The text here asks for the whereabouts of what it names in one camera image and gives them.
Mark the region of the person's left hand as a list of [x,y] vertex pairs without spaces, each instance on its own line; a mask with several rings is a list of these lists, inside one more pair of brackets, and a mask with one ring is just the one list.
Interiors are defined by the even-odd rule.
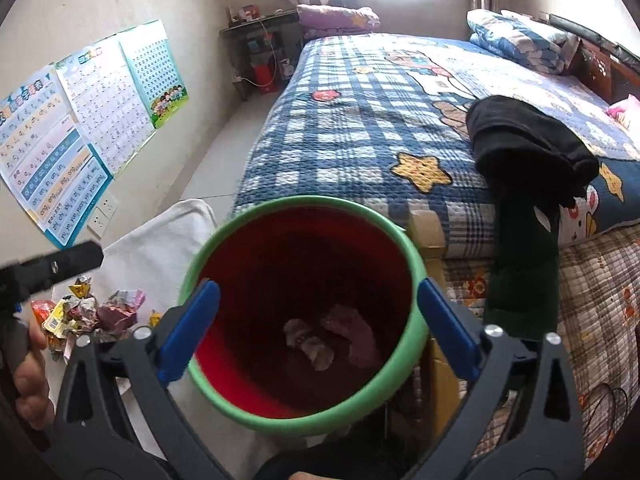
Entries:
[[35,430],[43,430],[54,419],[54,406],[49,398],[50,387],[46,376],[46,361],[42,352],[47,348],[46,337],[40,326],[32,321],[29,330],[29,352],[13,373],[18,392],[17,414]]

